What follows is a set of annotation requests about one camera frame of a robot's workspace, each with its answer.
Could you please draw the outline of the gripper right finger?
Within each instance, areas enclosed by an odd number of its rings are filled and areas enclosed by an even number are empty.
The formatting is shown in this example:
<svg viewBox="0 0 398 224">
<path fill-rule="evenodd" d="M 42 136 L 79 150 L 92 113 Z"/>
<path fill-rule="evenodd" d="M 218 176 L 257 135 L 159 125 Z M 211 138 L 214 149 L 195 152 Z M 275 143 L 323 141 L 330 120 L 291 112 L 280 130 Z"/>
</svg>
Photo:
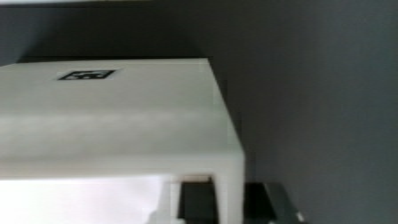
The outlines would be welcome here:
<svg viewBox="0 0 398 224">
<path fill-rule="evenodd" d="M 243 224 L 308 224 L 278 183 L 244 184 Z"/>
</svg>

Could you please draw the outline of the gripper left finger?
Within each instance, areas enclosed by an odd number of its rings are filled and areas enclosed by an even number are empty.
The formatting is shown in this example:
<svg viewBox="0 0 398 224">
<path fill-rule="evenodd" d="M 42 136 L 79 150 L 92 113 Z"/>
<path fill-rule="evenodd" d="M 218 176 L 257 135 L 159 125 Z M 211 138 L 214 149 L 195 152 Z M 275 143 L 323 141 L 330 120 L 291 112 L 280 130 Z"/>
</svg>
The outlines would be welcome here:
<svg viewBox="0 0 398 224">
<path fill-rule="evenodd" d="M 211 182 L 180 185 L 177 218 L 184 224 L 218 224 L 214 187 Z"/>
</svg>

